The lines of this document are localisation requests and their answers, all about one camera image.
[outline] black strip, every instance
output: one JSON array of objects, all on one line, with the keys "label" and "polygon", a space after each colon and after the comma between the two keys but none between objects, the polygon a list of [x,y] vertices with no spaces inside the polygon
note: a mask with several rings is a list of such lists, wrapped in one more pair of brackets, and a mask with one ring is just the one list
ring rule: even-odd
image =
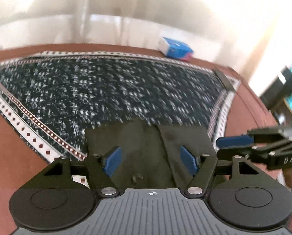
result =
[{"label": "black strip", "polygon": [[214,70],[214,73],[220,79],[221,83],[223,84],[226,90],[236,92],[235,88],[222,71]]}]

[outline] blue gripper pad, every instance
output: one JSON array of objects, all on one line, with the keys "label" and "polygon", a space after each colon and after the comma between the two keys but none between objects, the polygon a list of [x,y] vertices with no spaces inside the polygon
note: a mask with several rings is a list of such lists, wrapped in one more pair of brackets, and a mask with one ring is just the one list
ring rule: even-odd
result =
[{"label": "blue gripper pad", "polygon": [[216,141],[218,148],[234,147],[234,146],[248,146],[254,143],[254,138],[248,135],[221,137]]},{"label": "blue gripper pad", "polygon": [[103,167],[104,172],[111,177],[122,161],[122,149],[118,147],[106,159],[106,164]]},{"label": "blue gripper pad", "polygon": [[192,176],[198,172],[195,157],[184,146],[181,146],[181,160]]}]

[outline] tissue box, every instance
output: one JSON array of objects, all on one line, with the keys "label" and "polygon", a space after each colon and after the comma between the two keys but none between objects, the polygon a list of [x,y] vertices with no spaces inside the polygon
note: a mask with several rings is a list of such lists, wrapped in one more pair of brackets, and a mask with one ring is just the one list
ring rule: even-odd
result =
[{"label": "tissue box", "polygon": [[187,61],[193,55],[193,50],[184,42],[162,37],[159,41],[159,50],[166,56]]}]

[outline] blue and white tissue pack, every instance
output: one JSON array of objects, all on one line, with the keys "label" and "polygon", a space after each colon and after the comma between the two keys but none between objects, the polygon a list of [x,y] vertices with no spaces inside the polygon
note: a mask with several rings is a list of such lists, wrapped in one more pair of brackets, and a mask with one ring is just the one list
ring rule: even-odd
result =
[{"label": "blue and white tissue pack", "polygon": [[161,37],[159,50],[169,58],[188,61],[193,56],[193,50],[184,42]]}]

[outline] gray ribbed plate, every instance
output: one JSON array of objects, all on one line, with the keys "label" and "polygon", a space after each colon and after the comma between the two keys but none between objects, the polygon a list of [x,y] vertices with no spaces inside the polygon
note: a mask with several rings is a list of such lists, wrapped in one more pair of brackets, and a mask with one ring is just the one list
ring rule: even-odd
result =
[{"label": "gray ribbed plate", "polygon": [[[14,235],[45,235],[23,228]],[[104,199],[95,212],[82,223],[48,235],[247,235],[221,223],[202,200],[185,198],[179,189],[126,189],[114,199]],[[254,233],[288,235],[286,228]]]}]

